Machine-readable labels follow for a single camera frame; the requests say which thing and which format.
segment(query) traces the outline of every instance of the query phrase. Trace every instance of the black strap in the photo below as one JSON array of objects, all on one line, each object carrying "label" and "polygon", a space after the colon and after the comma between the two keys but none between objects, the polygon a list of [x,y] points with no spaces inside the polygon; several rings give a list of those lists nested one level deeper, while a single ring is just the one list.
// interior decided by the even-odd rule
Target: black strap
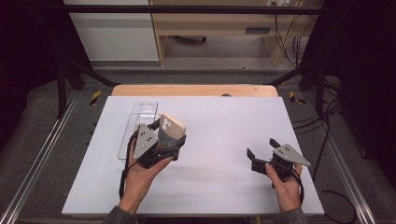
[{"label": "black strap", "polygon": [[136,164],[136,162],[135,162],[134,164],[132,164],[131,166],[128,167],[128,165],[129,165],[129,156],[131,155],[131,145],[132,145],[132,142],[134,141],[134,139],[137,138],[137,134],[138,134],[138,131],[135,131],[134,134],[132,134],[132,136],[131,136],[131,138],[129,139],[129,142],[128,142],[128,146],[127,146],[128,148],[126,150],[125,168],[122,171],[121,181],[120,181],[120,189],[119,189],[120,199],[122,198],[123,193],[124,193],[125,179],[126,179],[126,176],[128,175],[128,171],[129,171],[129,169],[131,169],[131,167],[133,167]]}]

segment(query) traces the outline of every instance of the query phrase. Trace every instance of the black pole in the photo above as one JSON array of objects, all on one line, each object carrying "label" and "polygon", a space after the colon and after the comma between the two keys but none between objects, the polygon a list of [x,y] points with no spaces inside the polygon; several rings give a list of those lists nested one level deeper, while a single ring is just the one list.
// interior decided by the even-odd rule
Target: black pole
[{"label": "black pole", "polygon": [[227,7],[227,6],[103,6],[44,5],[44,9],[72,13],[189,13],[189,14],[276,14],[323,15],[341,12],[341,8],[323,7]]}]

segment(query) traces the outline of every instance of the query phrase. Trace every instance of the gray carpet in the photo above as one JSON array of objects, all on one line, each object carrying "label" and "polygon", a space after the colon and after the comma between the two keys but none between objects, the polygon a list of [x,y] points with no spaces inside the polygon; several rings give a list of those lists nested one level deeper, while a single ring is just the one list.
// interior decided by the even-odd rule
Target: gray carpet
[{"label": "gray carpet", "polygon": [[[119,71],[111,73],[103,71],[104,76],[113,81],[122,83],[250,83],[262,84],[278,77],[275,72],[263,71],[163,71],[158,74],[150,71],[133,71],[126,73]],[[84,77],[87,84],[80,93],[75,109],[64,126],[58,142],[35,183],[29,198],[20,212],[19,218],[52,218],[75,220],[61,214],[66,192],[71,188],[78,168],[84,157],[88,143],[91,140],[95,123],[99,120],[106,97],[111,94],[112,88],[97,83],[91,78]],[[290,91],[294,91],[297,99],[306,100],[311,92],[299,92],[295,81],[289,81],[277,88],[283,97],[288,109],[290,120],[297,121],[310,118],[313,113],[308,104],[292,103],[289,99]],[[91,106],[93,93],[101,90],[96,105]],[[329,92],[325,94],[326,101],[334,99]],[[18,127],[12,138],[1,151],[0,157],[0,211],[4,211],[16,193],[19,185],[28,172],[35,156],[42,147],[57,115],[56,83],[52,82],[40,87],[29,94],[28,106],[23,112]],[[348,167],[361,188],[365,200],[370,206],[377,223],[396,223],[396,192],[382,175],[375,161],[361,157],[360,146],[353,133],[340,113],[331,116],[331,134],[336,145],[342,151]],[[296,130],[297,138],[304,156],[316,164],[322,143],[322,136],[315,130],[303,133],[314,127]],[[319,189],[331,189],[346,194],[344,186],[334,168],[329,153],[326,150],[318,168],[316,184]],[[346,201],[331,194],[319,194],[326,213],[338,220],[348,221],[352,217],[350,206]],[[332,223],[324,216],[310,217],[315,223]],[[165,219],[145,220],[147,223],[169,223]],[[195,219],[201,223],[247,223],[252,220],[245,218],[211,218]],[[270,217],[263,217],[262,223],[271,223]]]}]

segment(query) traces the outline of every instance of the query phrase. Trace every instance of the wrist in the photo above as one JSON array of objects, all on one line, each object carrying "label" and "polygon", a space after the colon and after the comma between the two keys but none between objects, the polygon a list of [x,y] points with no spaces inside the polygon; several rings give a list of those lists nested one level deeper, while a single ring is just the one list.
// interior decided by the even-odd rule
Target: wrist
[{"label": "wrist", "polygon": [[123,195],[119,203],[119,208],[134,216],[136,214],[137,208],[139,208],[139,204],[140,202],[134,197]]}]

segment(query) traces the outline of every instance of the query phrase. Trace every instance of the aluminum rail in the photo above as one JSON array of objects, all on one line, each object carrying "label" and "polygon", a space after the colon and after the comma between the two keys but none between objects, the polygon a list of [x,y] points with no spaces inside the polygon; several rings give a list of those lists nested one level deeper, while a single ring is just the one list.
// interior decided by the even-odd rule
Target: aluminum rail
[{"label": "aluminum rail", "polygon": [[187,14],[276,14],[322,15],[342,13],[341,8],[324,7],[230,7],[230,6],[104,6],[43,5],[44,9],[69,13],[187,13]]},{"label": "aluminum rail", "polygon": [[50,153],[56,141],[58,140],[58,137],[61,134],[62,129],[64,128],[64,125],[71,114],[71,111],[73,110],[79,93],[80,91],[72,91],[64,115],[61,118],[57,119],[55,124],[53,125],[52,130],[47,137],[47,140],[45,141],[43,147],[40,149],[37,157],[35,158],[35,162],[32,164],[29,172],[23,179],[23,182],[21,183],[21,186],[15,194],[14,198],[9,203],[3,215],[0,217],[0,223],[12,224],[17,220],[17,217],[24,203],[26,202],[30,192],[32,191],[33,186],[38,179],[38,176],[43,170],[43,167],[48,157],[50,156]]},{"label": "aluminum rail", "polygon": [[[314,98],[312,96],[312,92],[305,93],[307,102],[314,114],[316,114],[315,106],[314,106]],[[326,135],[327,126],[323,124],[320,126],[320,133],[324,138]],[[350,172],[347,167],[347,163],[344,161],[343,156],[338,149],[337,145],[332,138],[332,135],[329,134],[329,138],[327,140],[326,146],[329,148],[329,154],[332,159],[332,163],[334,164],[335,169],[337,170],[338,175],[340,176],[341,182],[346,189],[346,193],[349,196],[350,201],[355,205],[356,212],[358,214],[359,220],[362,224],[375,224],[375,218],[373,213],[364,199],[363,194],[361,193],[361,189],[359,188],[358,183],[356,182],[353,174]]]}]

